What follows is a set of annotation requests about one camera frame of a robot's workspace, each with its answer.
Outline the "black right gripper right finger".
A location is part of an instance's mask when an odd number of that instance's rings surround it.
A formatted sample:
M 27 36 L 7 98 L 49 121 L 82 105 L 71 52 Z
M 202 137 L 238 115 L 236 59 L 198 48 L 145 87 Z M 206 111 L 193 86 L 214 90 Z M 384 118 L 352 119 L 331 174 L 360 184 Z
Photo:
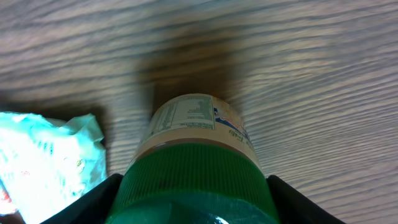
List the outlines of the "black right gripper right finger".
M 281 223 L 288 224 L 345 224 L 306 198 L 276 175 L 267 183 Z

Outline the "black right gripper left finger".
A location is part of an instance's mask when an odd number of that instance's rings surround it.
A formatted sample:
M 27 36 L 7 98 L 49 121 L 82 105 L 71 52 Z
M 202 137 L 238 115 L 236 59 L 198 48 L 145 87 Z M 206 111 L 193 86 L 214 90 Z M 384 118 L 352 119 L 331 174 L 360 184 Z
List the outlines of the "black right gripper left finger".
M 113 174 L 42 224 L 103 224 L 123 179 Z

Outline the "teal wet wipes packet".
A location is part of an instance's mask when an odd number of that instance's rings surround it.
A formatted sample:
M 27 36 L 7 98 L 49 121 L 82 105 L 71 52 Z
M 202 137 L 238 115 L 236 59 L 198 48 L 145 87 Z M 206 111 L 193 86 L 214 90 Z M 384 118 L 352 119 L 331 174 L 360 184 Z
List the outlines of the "teal wet wipes packet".
M 107 178 L 94 115 L 1 113 L 1 184 L 26 223 L 42 223 Z

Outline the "green lid jar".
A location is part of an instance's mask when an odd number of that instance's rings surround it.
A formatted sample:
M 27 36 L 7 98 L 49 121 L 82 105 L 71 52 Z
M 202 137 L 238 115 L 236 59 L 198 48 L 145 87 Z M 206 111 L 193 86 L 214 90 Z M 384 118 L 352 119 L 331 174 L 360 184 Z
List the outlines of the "green lid jar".
M 279 223 L 241 117 L 214 96 L 162 105 L 125 173 L 107 223 Z

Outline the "orange tissue packet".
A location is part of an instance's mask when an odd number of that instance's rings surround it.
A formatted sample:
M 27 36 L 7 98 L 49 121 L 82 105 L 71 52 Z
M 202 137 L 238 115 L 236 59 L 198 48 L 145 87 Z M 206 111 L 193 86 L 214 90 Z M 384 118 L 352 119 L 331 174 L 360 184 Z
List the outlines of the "orange tissue packet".
M 17 207 L 13 204 L 8 192 L 3 184 L 0 189 L 0 214 L 1 216 L 12 215 L 17 212 Z

